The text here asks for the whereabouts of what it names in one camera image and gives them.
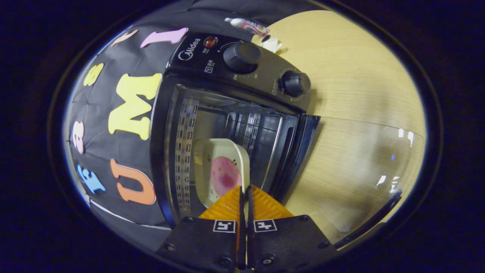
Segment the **silver drink bottle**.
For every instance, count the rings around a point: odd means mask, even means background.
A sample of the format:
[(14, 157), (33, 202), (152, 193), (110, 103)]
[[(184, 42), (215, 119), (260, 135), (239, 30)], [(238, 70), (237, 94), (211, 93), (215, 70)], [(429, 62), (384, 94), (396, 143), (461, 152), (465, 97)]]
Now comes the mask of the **silver drink bottle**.
[(228, 22), (231, 26), (235, 28), (245, 30), (256, 36), (265, 37), (268, 36), (270, 33), (270, 30), (265, 26), (262, 26), (248, 19), (226, 17), (224, 21)]

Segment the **black electric oven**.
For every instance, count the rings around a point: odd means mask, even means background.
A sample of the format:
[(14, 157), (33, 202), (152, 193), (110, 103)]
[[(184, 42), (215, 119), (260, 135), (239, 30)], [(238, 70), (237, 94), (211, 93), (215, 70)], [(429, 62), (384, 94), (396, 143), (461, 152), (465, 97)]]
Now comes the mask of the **black electric oven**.
[(388, 221), (417, 185), (426, 145), (419, 92), (379, 41), (296, 42), (273, 53), (192, 33), (168, 61), (151, 166), (170, 227), (221, 196), (202, 171), (217, 140), (241, 174), (336, 247)]

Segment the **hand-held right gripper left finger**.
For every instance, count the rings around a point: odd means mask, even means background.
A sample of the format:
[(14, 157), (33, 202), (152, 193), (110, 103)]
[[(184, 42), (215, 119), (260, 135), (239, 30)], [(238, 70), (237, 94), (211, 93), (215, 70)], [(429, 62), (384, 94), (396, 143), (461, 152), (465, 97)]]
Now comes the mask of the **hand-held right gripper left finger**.
[(243, 187), (237, 186), (198, 217), (185, 217), (157, 254), (195, 271), (246, 269)]

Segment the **pink round food piece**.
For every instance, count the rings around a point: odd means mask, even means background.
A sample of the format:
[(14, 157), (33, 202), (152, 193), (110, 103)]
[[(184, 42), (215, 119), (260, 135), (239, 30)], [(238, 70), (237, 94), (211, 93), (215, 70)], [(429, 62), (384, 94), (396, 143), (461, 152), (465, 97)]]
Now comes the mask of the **pink round food piece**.
[(211, 163), (210, 182), (220, 197), (242, 185), (241, 173), (235, 163), (226, 157), (217, 157)]

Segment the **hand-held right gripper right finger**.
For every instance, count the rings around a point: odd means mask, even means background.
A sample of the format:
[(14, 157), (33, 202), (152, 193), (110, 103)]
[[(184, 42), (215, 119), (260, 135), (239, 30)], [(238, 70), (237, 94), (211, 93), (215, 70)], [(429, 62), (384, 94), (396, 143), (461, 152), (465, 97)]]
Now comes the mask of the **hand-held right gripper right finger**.
[(311, 271), (338, 251), (308, 215), (293, 215), (260, 188), (247, 189), (247, 266), (254, 271)]

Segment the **white rectangular plate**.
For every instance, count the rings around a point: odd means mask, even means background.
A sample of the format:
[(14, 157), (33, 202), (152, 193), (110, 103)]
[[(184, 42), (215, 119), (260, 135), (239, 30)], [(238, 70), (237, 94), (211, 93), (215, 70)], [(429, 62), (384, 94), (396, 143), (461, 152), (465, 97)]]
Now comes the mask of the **white rectangular plate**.
[(193, 148), (196, 195), (205, 208), (221, 198), (210, 182), (211, 163), (217, 157), (226, 157), (235, 163), (241, 173), (241, 189), (245, 192), (250, 184), (250, 160), (242, 146), (226, 138), (211, 138), (197, 140)]

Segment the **white divided seasoning dish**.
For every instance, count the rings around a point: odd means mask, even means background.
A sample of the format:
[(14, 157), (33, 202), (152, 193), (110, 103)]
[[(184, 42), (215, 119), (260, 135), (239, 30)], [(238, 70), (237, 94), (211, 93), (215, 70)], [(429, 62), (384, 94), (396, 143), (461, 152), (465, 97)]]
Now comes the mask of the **white divided seasoning dish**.
[(261, 42), (259, 46), (270, 52), (277, 53), (282, 48), (282, 43), (277, 38), (270, 38)]

